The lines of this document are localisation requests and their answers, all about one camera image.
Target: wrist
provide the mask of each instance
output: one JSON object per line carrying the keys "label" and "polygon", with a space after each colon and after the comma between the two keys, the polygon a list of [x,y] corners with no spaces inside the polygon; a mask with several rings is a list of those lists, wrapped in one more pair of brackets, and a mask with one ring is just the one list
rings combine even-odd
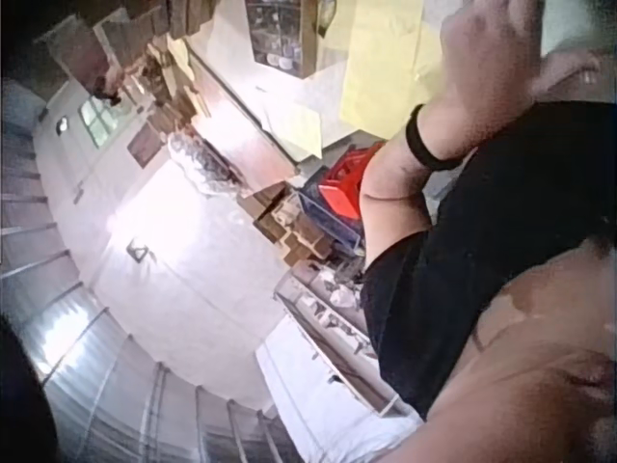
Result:
{"label": "wrist", "polygon": [[426,148],[441,160],[465,157],[483,138],[463,106],[446,96],[420,110],[417,128]]}

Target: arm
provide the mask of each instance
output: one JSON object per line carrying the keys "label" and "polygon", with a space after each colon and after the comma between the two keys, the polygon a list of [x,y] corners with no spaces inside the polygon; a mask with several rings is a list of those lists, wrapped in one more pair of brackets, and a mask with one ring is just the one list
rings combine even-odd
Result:
{"label": "arm", "polygon": [[[443,25],[446,90],[418,118],[420,136],[435,157],[467,155],[522,115],[537,95],[574,73],[598,70],[589,53],[541,59],[542,3],[475,0]],[[421,193],[429,177],[404,131],[375,155],[361,191],[367,266],[399,240],[430,229]]]}

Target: black wristband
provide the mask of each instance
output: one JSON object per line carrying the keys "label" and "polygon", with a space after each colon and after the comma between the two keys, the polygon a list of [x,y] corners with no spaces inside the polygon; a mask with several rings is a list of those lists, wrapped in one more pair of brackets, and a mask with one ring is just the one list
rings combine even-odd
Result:
{"label": "black wristband", "polygon": [[423,106],[423,104],[416,106],[405,128],[407,146],[412,151],[417,161],[431,171],[439,172],[456,169],[461,165],[463,159],[438,159],[426,148],[424,142],[422,142],[420,132],[417,129],[417,115]]}

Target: black t-shirt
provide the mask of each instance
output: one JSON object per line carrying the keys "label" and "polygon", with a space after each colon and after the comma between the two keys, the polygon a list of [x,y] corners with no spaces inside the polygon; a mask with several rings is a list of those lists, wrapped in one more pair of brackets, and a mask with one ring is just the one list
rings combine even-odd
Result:
{"label": "black t-shirt", "polygon": [[610,104],[536,105],[480,147],[433,229],[366,271],[381,375],[423,418],[505,284],[590,236],[614,244],[616,116]]}

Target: finger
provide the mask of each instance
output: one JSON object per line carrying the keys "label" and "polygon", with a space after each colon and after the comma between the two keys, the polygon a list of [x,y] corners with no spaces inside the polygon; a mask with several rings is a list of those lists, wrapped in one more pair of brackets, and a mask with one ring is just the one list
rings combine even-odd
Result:
{"label": "finger", "polygon": [[541,95],[565,79],[584,71],[600,71],[600,60],[589,51],[553,51],[542,61],[532,93]]}
{"label": "finger", "polygon": [[511,0],[508,7],[510,21],[520,35],[539,33],[542,29],[544,0]]}

